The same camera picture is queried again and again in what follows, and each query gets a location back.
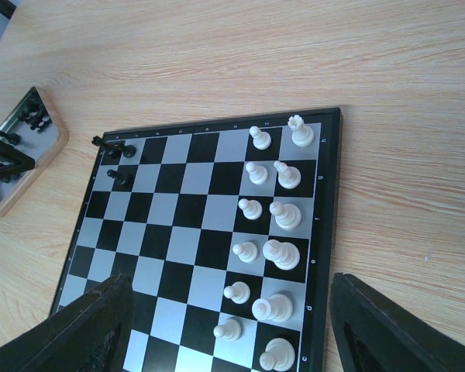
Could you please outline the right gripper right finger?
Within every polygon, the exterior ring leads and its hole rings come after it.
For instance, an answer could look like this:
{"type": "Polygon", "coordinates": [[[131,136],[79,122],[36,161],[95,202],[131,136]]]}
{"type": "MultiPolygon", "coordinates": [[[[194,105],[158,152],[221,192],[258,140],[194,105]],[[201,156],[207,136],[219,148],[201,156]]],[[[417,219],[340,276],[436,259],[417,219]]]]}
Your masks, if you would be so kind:
{"type": "Polygon", "coordinates": [[[334,274],[330,315],[345,371],[465,371],[465,346],[352,274],[334,274]]]}

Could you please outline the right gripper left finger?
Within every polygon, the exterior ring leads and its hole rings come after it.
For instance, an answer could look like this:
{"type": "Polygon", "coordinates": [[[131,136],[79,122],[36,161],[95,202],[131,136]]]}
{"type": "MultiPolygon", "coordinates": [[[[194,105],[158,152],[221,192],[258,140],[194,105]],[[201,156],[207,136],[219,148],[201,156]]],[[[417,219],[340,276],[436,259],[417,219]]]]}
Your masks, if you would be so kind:
{"type": "Polygon", "coordinates": [[[134,314],[130,277],[114,275],[0,347],[0,371],[121,371],[134,314]]]}

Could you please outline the black rook piece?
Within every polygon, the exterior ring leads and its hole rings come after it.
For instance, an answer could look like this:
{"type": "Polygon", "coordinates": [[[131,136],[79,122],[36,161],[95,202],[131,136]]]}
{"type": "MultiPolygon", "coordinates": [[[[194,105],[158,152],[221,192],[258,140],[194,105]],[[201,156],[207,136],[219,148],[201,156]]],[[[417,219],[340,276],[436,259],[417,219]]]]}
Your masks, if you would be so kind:
{"type": "Polygon", "coordinates": [[[122,143],[107,143],[99,136],[93,136],[91,143],[100,147],[112,158],[120,157],[124,151],[124,145],[122,143]]]}

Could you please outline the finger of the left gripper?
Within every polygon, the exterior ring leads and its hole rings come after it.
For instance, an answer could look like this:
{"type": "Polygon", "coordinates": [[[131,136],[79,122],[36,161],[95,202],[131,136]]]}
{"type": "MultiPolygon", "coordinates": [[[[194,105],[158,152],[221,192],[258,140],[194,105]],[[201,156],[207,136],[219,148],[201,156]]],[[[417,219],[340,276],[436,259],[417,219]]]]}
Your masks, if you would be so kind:
{"type": "Polygon", "coordinates": [[[0,180],[30,171],[35,167],[32,157],[0,140],[0,180]]]}

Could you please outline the black and silver chessboard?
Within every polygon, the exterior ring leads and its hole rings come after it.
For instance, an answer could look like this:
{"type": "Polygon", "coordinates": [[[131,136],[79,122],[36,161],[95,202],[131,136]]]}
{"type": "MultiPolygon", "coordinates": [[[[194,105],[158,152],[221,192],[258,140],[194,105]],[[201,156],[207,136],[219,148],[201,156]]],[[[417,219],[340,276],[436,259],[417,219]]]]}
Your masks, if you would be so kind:
{"type": "Polygon", "coordinates": [[[313,141],[296,146],[288,113],[106,132],[107,143],[134,145],[132,158],[95,158],[52,312],[58,312],[112,275],[132,280],[135,315],[123,368],[126,371],[258,371],[269,341],[294,347],[295,371],[321,371],[326,347],[326,303],[334,245],[339,153],[339,108],[304,111],[313,141]],[[253,145],[250,127],[268,132],[265,150],[253,145]],[[301,183],[285,189],[274,162],[296,167],[301,183]],[[246,164],[264,166],[268,179],[253,184],[246,164]],[[133,176],[122,188],[107,170],[133,176]],[[249,220],[240,199],[263,207],[249,220]],[[301,223],[281,229],[272,202],[296,205],[301,223]],[[266,260],[270,239],[293,243],[300,261],[281,270],[266,260]],[[258,256],[242,262],[233,245],[250,241],[258,256]],[[223,295],[242,281],[250,298],[236,304],[223,295]],[[283,294],[294,311],[286,322],[259,321],[258,298],[283,294]],[[234,342],[216,339],[227,319],[242,326],[234,342]]]}

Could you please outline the black pawn piece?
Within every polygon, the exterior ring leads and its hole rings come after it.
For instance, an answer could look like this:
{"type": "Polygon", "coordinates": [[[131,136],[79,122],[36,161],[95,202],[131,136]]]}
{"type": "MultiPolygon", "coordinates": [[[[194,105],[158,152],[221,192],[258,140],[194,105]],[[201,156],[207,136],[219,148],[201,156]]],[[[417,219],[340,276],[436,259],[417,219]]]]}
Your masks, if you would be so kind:
{"type": "Polygon", "coordinates": [[[120,146],[120,148],[120,151],[125,158],[132,158],[136,154],[136,148],[134,147],[134,145],[123,144],[120,146]]]}
{"type": "Polygon", "coordinates": [[[115,184],[122,188],[131,188],[133,185],[133,176],[125,171],[107,170],[107,176],[115,181],[115,184]]]}

